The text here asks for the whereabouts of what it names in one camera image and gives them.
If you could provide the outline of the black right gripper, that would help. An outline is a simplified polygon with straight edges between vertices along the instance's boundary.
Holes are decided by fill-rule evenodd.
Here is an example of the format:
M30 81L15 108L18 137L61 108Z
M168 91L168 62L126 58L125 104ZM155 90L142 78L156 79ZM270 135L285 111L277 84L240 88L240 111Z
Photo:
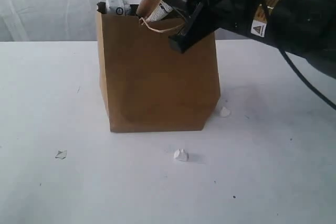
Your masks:
M163 0L173 9L187 12L189 19L181 30L169 36L170 47L185 53L219 28L255 40L273 40L272 27L255 18L265 10L265 0Z

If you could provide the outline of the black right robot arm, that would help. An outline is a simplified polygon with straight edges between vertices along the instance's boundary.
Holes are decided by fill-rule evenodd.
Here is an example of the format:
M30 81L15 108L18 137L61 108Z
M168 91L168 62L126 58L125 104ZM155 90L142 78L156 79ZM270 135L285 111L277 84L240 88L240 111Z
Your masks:
M163 0L185 20L170 37L185 52L222 28L305 58L335 77L335 0Z

